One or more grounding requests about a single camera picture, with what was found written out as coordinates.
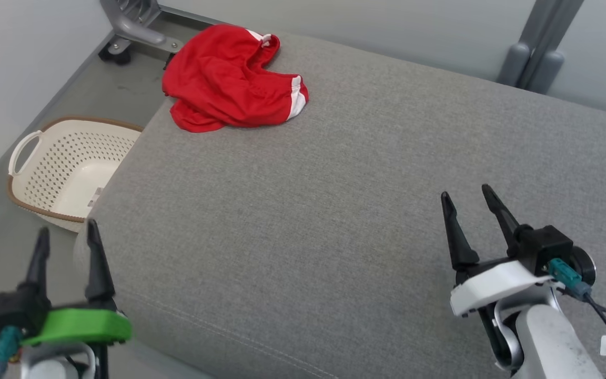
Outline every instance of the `basket label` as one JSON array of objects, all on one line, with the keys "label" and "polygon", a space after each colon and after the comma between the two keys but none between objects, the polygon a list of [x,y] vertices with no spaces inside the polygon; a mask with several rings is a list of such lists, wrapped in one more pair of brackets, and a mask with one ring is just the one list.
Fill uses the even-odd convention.
[{"label": "basket label", "polygon": [[97,201],[97,198],[99,197],[99,194],[102,193],[103,189],[104,189],[104,187],[97,187],[97,189],[95,190],[95,194],[93,195],[93,197],[88,202],[88,208],[92,208],[92,206],[95,204],[95,201]]}]

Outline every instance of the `gray floor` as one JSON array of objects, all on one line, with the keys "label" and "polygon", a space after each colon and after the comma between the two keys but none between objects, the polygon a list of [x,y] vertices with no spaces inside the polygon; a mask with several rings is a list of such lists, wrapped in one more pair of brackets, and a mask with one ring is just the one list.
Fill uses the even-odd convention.
[{"label": "gray floor", "polygon": [[[202,27],[204,25],[172,15],[162,15],[152,24],[152,28],[182,41],[190,39]],[[145,126],[164,99],[161,77],[166,58],[166,53],[139,45],[133,46],[132,62],[124,67],[93,58],[37,127],[64,115],[115,118]],[[48,226],[51,238],[48,297],[53,304],[82,300],[86,279],[74,270],[75,234],[12,204],[5,192],[7,168],[4,163],[0,161],[0,291],[10,291],[22,280],[36,233],[41,226]],[[209,377],[137,341],[111,348],[110,372],[115,379]],[[7,377],[19,377],[17,367],[12,366]]]}]

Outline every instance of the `stitching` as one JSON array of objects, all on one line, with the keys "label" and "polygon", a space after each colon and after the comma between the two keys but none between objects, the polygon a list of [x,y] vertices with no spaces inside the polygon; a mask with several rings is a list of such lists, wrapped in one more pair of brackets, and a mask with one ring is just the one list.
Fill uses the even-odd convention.
[{"label": "stitching", "polygon": [[[147,301],[145,301],[145,300],[143,300],[143,299],[137,299],[137,297],[138,297],[138,296],[139,296],[139,295],[132,296],[132,294],[130,294],[130,296],[129,296],[129,297],[131,297],[131,298],[132,298],[132,299],[134,299],[134,300],[139,300],[140,302],[142,302],[142,303],[144,303],[144,304],[146,304],[146,305],[149,305],[149,306],[154,306],[154,304],[151,304],[151,302],[154,302],[154,301],[147,302]],[[194,324],[195,326],[198,326],[198,327],[200,327],[200,328],[202,328],[202,329],[205,329],[206,331],[209,331],[209,332],[211,332],[211,333],[216,333],[216,334],[219,334],[220,336],[224,336],[225,338],[229,338],[229,339],[231,339],[231,340],[233,340],[233,341],[236,341],[237,343],[241,343],[241,344],[245,345],[246,347],[251,347],[251,348],[253,348],[253,350],[260,351],[260,352],[262,352],[262,353],[264,353],[264,354],[266,354],[266,355],[270,355],[271,357],[273,357],[273,358],[275,358],[275,359],[277,359],[277,360],[280,360],[280,361],[282,361],[282,362],[284,362],[284,363],[286,363],[286,364],[293,365],[293,367],[299,368],[299,369],[301,369],[301,370],[303,370],[303,371],[305,371],[305,372],[308,372],[309,374],[312,374],[312,375],[314,375],[314,376],[316,376],[316,377],[322,377],[322,376],[320,376],[320,375],[318,375],[318,374],[315,374],[314,372],[312,372],[312,371],[310,371],[310,370],[308,370],[308,369],[305,369],[305,367],[301,367],[300,365],[293,364],[292,362],[289,362],[289,361],[287,361],[287,360],[285,360],[285,359],[283,359],[283,358],[281,358],[281,357],[277,357],[276,355],[273,355],[273,354],[271,354],[271,353],[269,353],[269,352],[267,352],[267,351],[265,351],[265,350],[261,350],[260,348],[254,347],[254,346],[252,346],[252,345],[248,345],[247,343],[245,343],[245,342],[243,342],[243,341],[240,341],[240,340],[238,340],[237,338],[233,338],[232,336],[229,336],[228,334],[220,333],[220,332],[218,332],[218,331],[213,331],[212,329],[207,328],[206,326],[202,326],[202,325],[200,325],[199,323],[197,323],[197,322],[195,322],[195,321],[192,321],[192,320],[190,320],[190,319],[188,319],[188,318],[186,318],[186,317],[182,317],[182,316],[180,316],[180,315],[178,315],[178,314],[174,314],[173,312],[171,312],[171,311],[169,311],[169,310],[164,309],[164,307],[163,307],[163,308],[161,308],[161,309],[162,309],[162,311],[163,311],[163,312],[165,312],[166,314],[170,314],[171,316],[174,316],[174,317],[179,317],[179,318],[181,318],[181,319],[183,319],[183,320],[185,320],[185,321],[188,321],[188,322],[190,322],[190,323]],[[274,348],[267,347],[267,346],[263,345],[262,343],[259,343],[259,345],[262,345],[263,347],[269,348],[270,350],[274,350]],[[324,370],[320,370],[320,369],[318,369],[317,367],[314,367],[313,365],[307,364],[306,362],[303,362],[303,361],[300,361],[300,360],[297,360],[297,361],[302,362],[303,364],[309,365],[310,367],[313,367],[314,369],[316,369],[316,370],[318,370],[318,371],[320,371],[320,372],[323,372],[323,373],[325,373],[325,374],[329,375],[330,377],[333,377],[334,379],[338,379],[338,377],[337,377],[337,376],[334,376],[334,375],[332,375],[332,374],[329,374],[328,372],[325,372]]]},{"label": "stitching", "polygon": [[[153,305],[153,304],[150,304],[150,303],[154,303],[154,304],[158,305],[159,307],[162,307],[162,308],[168,308],[169,310],[173,310],[173,311],[175,311],[175,312],[177,312],[177,313],[179,313],[179,314],[182,314],[182,315],[184,315],[184,316],[187,316],[187,317],[192,317],[192,318],[196,319],[197,321],[200,321],[200,322],[202,322],[202,323],[204,323],[204,324],[207,324],[207,325],[209,325],[209,326],[211,326],[211,327],[213,327],[213,328],[215,328],[215,329],[219,329],[220,331],[223,331],[224,333],[232,334],[233,336],[237,336],[238,338],[243,338],[243,339],[246,339],[246,340],[251,341],[251,342],[253,342],[253,343],[255,343],[255,344],[259,345],[259,346],[262,346],[262,347],[264,347],[264,348],[267,348],[268,350],[271,350],[271,351],[274,351],[274,352],[279,353],[279,354],[281,354],[281,355],[284,355],[284,356],[286,356],[286,357],[288,357],[288,358],[290,358],[290,359],[292,359],[292,360],[294,360],[294,361],[296,361],[296,362],[299,362],[299,363],[301,363],[301,364],[303,364],[303,365],[307,365],[308,367],[312,367],[313,369],[315,369],[315,370],[317,370],[317,371],[319,371],[319,372],[322,372],[322,373],[324,373],[324,374],[326,374],[326,375],[328,375],[328,376],[330,376],[330,377],[338,378],[337,376],[335,376],[335,375],[333,375],[333,374],[330,374],[329,372],[326,372],[326,371],[324,371],[324,370],[320,369],[319,367],[315,367],[315,366],[313,366],[313,365],[311,365],[311,364],[308,364],[308,362],[304,362],[304,361],[302,361],[302,360],[299,360],[298,358],[295,358],[295,357],[293,357],[293,356],[291,356],[291,355],[288,355],[287,353],[284,353],[284,352],[282,352],[282,351],[280,351],[280,350],[277,350],[276,348],[272,348],[272,347],[269,347],[269,346],[267,346],[267,345],[263,345],[263,343],[260,343],[260,342],[258,342],[258,341],[255,341],[255,340],[253,340],[252,338],[249,338],[249,337],[247,337],[247,336],[242,336],[242,335],[240,335],[240,334],[237,334],[237,333],[234,333],[234,332],[232,332],[232,331],[229,331],[229,330],[227,330],[227,329],[225,329],[225,328],[221,328],[220,326],[214,325],[214,324],[212,324],[211,322],[204,321],[204,320],[200,319],[199,317],[195,317],[195,316],[193,316],[193,315],[191,315],[191,314],[187,314],[186,312],[184,312],[184,311],[182,311],[182,310],[178,310],[178,309],[173,308],[173,307],[170,307],[169,305],[166,305],[166,304],[161,304],[161,303],[157,302],[157,301],[156,301],[156,300],[154,300],[154,299],[151,299],[151,298],[149,298],[149,297],[147,297],[147,296],[145,296],[145,295],[141,295],[141,293],[137,293],[137,294],[135,294],[135,293],[129,292],[128,290],[121,290],[121,292],[128,293],[128,294],[130,295],[130,297],[132,297],[132,298],[133,298],[133,299],[135,299],[135,300],[137,300],[137,298],[138,298],[138,297],[144,298],[144,299],[146,299],[146,300],[148,300],[148,301],[149,301],[149,305]],[[167,311],[167,310],[165,310],[165,309],[163,309],[163,310],[164,310],[166,313],[168,313],[168,314],[171,314],[171,315],[173,315],[173,316],[180,317],[180,316],[175,315],[175,314],[173,314],[172,312],[169,312],[169,311]],[[196,324],[196,325],[197,325],[197,323],[195,323],[195,322],[193,322],[193,321],[191,321],[191,320],[188,320],[188,319],[186,319],[186,320],[187,320],[187,321],[190,321],[190,322],[192,322],[193,324]],[[249,347],[255,348],[255,347],[253,347],[253,346],[251,346],[251,345],[247,345],[246,343],[244,343],[244,342],[242,342],[242,341],[239,341],[239,340],[237,340],[237,339],[235,339],[235,338],[231,338],[231,339],[234,339],[234,340],[238,341],[239,343],[243,343],[243,345],[246,345],[246,346],[249,346]],[[268,355],[271,355],[272,357],[275,357],[274,355],[272,355],[272,354],[270,354],[270,353],[267,353],[266,351],[262,351],[262,352],[263,352],[263,353],[266,353],[266,354],[268,354]],[[295,365],[295,364],[293,364],[293,363],[291,363],[291,362],[287,362],[287,363],[289,363],[289,364],[291,364],[291,365],[294,365],[295,367],[298,367],[298,365]]]}]

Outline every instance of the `brown basket rim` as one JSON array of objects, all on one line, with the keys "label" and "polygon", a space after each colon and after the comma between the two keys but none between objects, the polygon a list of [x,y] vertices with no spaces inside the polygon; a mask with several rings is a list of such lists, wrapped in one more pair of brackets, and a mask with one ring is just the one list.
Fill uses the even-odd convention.
[{"label": "brown basket rim", "polygon": [[[50,129],[51,127],[53,127],[54,125],[57,125],[60,122],[65,122],[65,121],[70,121],[70,120],[78,120],[78,121],[82,121],[82,122],[108,123],[113,126],[124,127],[125,129],[132,129],[132,130],[135,130],[140,133],[144,130],[144,128],[139,125],[135,125],[135,124],[128,123],[128,122],[121,122],[119,120],[113,120],[111,118],[84,117],[84,116],[72,116],[72,115],[57,118],[56,120],[53,120],[52,122],[46,124],[46,126],[42,127],[40,130],[42,132],[45,132],[46,130]],[[41,208],[38,208],[37,206],[29,205],[26,202],[21,201],[20,199],[15,197],[15,195],[13,193],[14,177],[12,175],[8,175],[8,177],[9,177],[8,188],[7,188],[8,197],[9,197],[9,199],[11,199],[12,202],[14,202],[15,205],[19,206],[20,208],[27,209],[28,211],[38,213],[43,216],[58,218],[60,220],[65,220],[65,221],[71,221],[72,223],[81,223],[82,224],[86,221],[86,219],[82,218],[82,217],[69,216],[68,214],[61,214],[61,213],[47,211],[46,209],[41,209]]]}]

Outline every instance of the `gray ottoman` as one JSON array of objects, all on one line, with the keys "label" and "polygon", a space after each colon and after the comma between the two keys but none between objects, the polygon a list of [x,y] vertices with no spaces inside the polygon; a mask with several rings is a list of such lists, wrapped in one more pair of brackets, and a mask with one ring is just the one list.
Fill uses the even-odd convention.
[{"label": "gray ottoman", "polygon": [[[442,191],[481,259],[506,249],[482,183],[587,250],[606,305],[606,113],[279,37],[301,115],[191,134],[167,100],[91,213],[138,339],[217,377],[507,377],[448,305]],[[562,307],[606,373],[603,323]]]}]

